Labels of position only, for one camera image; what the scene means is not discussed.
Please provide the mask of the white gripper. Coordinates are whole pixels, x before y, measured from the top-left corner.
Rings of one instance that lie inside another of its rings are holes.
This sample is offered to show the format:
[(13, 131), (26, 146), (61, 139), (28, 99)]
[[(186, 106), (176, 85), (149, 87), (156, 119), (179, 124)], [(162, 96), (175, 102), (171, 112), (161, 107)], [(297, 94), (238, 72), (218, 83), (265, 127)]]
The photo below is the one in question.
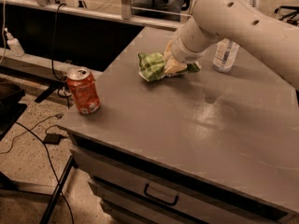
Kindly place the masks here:
[(193, 33), (177, 29), (171, 42), (168, 42), (164, 51), (163, 60), (166, 62), (164, 72), (173, 75), (187, 68), (187, 64), (195, 63), (206, 54), (206, 50), (198, 46), (198, 37)]

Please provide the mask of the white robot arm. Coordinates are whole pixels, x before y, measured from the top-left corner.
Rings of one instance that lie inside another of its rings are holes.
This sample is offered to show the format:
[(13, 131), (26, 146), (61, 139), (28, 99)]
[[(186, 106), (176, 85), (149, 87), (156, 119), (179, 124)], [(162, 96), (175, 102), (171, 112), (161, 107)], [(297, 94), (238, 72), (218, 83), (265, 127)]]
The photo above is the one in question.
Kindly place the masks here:
[(265, 16), (250, 0), (193, 0), (191, 17), (175, 31), (166, 52), (194, 63), (224, 38), (299, 90), (299, 28)]

